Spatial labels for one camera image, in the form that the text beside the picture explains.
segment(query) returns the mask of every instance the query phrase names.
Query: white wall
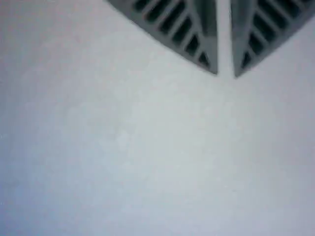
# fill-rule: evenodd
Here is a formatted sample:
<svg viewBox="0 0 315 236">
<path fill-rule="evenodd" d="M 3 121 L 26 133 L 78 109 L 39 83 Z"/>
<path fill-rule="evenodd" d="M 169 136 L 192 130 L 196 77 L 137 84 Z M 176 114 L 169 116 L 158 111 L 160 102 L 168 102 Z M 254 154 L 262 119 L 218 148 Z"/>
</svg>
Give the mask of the white wall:
<svg viewBox="0 0 315 236">
<path fill-rule="evenodd" d="M 313 236 L 315 19 L 232 79 L 101 0 L 0 3 L 0 235 Z"/>
</svg>

